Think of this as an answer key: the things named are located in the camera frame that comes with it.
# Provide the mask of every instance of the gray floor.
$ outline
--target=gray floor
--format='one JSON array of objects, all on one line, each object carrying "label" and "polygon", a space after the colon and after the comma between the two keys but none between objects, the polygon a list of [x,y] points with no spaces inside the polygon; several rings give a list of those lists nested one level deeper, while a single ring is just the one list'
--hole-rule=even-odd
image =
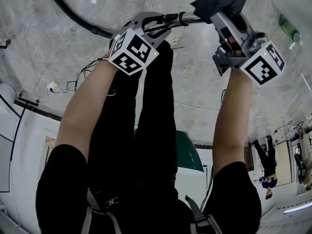
[{"label": "gray floor", "polygon": [[[140,11],[174,13],[193,11],[194,0],[66,0],[82,17],[104,28],[117,29]],[[40,108],[62,115],[72,93],[49,94],[52,80],[66,89],[79,70],[107,51],[108,40],[95,36],[71,21],[52,0],[0,0],[0,39],[12,44],[1,50],[0,80],[16,91],[25,91],[31,99],[39,98]],[[312,82],[310,57],[297,46],[289,50],[291,40],[278,25],[279,12],[271,0],[248,0],[244,13],[255,30],[265,31],[290,64],[276,83],[254,88],[249,139],[270,134],[288,119],[310,116]],[[229,74],[220,77],[212,61],[218,35],[212,25],[198,24],[184,28],[175,51],[173,80],[175,119],[179,130],[189,133],[198,143],[211,143],[220,97]],[[142,89],[137,94],[137,120],[142,107]],[[285,132],[279,132],[280,138]]]}]

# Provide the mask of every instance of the forearm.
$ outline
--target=forearm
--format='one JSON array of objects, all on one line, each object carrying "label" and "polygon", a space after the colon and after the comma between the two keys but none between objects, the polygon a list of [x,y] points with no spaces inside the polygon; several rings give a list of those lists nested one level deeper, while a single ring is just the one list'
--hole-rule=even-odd
[{"label": "forearm", "polygon": [[214,132],[213,158],[217,166],[233,160],[244,162],[252,87],[252,81],[244,73],[231,70]]},{"label": "forearm", "polygon": [[91,135],[117,68],[100,61],[70,100],[58,130],[56,146],[68,144],[88,160]]}]

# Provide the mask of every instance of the white cube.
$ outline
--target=white cube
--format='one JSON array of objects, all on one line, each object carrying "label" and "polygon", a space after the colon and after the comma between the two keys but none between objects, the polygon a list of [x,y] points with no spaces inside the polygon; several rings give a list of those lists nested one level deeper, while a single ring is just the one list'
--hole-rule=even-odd
[{"label": "white cube", "polygon": [[159,55],[156,49],[131,28],[115,40],[108,61],[128,75],[143,70]]},{"label": "white cube", "polygon": [[270,41],[254,54],[241,68],[258,86],[263,87],[282,76],[286,63]]}]

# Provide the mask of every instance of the person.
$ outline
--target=person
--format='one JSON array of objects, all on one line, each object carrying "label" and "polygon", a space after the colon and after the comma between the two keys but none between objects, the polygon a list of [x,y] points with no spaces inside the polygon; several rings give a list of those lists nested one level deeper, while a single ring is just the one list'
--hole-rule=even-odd
[{"label": "person", "polygon": [[[191,233],[194,215],[175,188],[173,51],[167,42],[157,50],[159,56],[147,67],[135,136],[142,72],[128,76],[100,61],[72,97],[38,183],[43,234]],[[261,203],[244,163],[251,95],[252,81],[232,70],[215,126],[214,184],[203,210],[223,234],[259,229]],[[240,178],[243,196],[229,191],[237,183],[233,176]],[[88,188],[98,209],[90,210]]]},{"label": "person", "polygon": [[298,182],[299,184],[303,184],[306,178],[307,168],[302,162],[301,152],[294,154],[294,160],[296,161],[298,167]]},{"label": "person", "polygon": [[273,146],[273,140],[271,136],[267,136],[268,139],[268,155],[263,151],[262,147],[259,144],[259,141],[256,140],[253,142],[255,148],[257,149],[261,164],[264,169],[264,176],[259,179],[259,183],[262,184],[262,187],[267,189],[266,198],[269,199],[273,196],[272,188],[277,185],[277,175],[276,175],[276,159],[275,159],[275,148]]},{"label": "person", "polygon": [[303,184],[306,187],[306,190],[309,191],[312,186],[312,148],[311,141],[306,134],[304,128],[299,129],[299,143],[302,164],[303,167],[306,169]]}]

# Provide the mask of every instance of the leg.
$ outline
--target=leg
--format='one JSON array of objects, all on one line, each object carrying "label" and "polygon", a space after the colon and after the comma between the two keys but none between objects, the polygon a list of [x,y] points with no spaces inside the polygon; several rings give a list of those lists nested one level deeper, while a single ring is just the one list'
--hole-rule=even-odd
[{"label": "leg", "polygon": [[299,147],[300,153],[297,155],[300,157],[300,160],[302,161],[302,148],[301,148],[300,142],[298,143],[298,147]]},{"label": "leg", "polygon": [[158,189],[163,186],[174,188],[177,150],[171,77],[173,51],[167,42],[157,50],[160,55],[147,68],[143,109],[135,138],[140,162],[138,176],[141,183],[150,183]]},{"label": "leg", "polygon": [[258,140],[254,142],[254,147],[257,149],[261,164],[264,168],[264,170],[267,170],[269,168],[269,158],[262,150],[262,147],[260,146]]},{"label": "leg", "polygon": [[275,148],[273,146],[272,138],[268,139],[268,157],[269,157],[269,166],[270,169],[275,171],[276,159],[275,159]]},{"label": "leg", "polygon": [[141,72],[128,76],[118,71],[93,131],[88,160],[89,187],[99,206],[119,197],[134,141],[136,94]]}]

